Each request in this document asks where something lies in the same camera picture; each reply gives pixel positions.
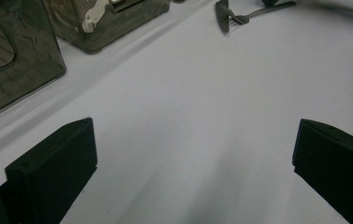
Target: white surface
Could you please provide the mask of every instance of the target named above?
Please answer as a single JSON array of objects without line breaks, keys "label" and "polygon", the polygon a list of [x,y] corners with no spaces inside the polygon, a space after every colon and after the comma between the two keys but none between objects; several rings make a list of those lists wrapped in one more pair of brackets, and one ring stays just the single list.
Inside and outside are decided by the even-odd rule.
[{"label": "white surface", "polygon": [[90,116],[98,170],[63,224],[346,223],[291,157],[300,119],[353,135],[353,12],[299,1],[224,35],[214,5],[172,4],[96,55],[61,42],[65,77],[0,114],[0,184]]}]

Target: gray plastic container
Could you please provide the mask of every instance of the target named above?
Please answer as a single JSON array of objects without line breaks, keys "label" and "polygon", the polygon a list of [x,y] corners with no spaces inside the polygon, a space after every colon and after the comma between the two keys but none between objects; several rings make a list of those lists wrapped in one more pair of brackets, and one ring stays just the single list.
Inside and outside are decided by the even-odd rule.
[{"label": "gray plastic container", "polygon": [[168,11],[170,0],[42,0],[54,33],[87,53]]},{"label": "gray plastic container", "polygon": [[65,73],[40,0],[0,0],[0,109]]}]

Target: dark plastic case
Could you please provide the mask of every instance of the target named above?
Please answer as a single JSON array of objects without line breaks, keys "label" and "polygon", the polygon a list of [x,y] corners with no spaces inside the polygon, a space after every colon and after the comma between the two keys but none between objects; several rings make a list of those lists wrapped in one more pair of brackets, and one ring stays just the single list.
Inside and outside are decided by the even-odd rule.
[{"label": "dark plastic case", "polygon": [[42,1],[54,33],[87,53],[101,51],[170,7],[170,0]]},{"label": "dark plastic case", "polygon": [[0,109],[65,73],[40,0],[0,0]]}]

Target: white table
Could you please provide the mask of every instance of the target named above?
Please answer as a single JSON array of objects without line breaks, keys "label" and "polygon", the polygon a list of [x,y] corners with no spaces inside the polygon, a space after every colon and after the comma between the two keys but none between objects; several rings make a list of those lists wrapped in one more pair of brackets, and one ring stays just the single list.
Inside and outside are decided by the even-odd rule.
[{"label": "white table", "polygon": [[98,170],[63,224],[346,223],[291,158],[300,119],[353,135],[353,11],[298,1],[224,35],[214,5],[172,3],[96,55],[60,41],[67,74],[0,113],[0,184],[90,116]]}]

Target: transparent plastic box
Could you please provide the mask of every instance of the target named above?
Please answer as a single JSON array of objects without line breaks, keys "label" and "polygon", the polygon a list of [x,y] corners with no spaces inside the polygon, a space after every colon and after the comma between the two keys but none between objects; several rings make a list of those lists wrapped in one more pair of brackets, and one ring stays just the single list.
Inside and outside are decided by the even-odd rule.
[{"label": "transparent plastic box", "polygon": [[0,0],[0,109],[65,73],[40,0]]},{"label": "transparent plastic box", "polygon": [[87,53],[168,11],[170,0],[42,0],[54,33]]}]

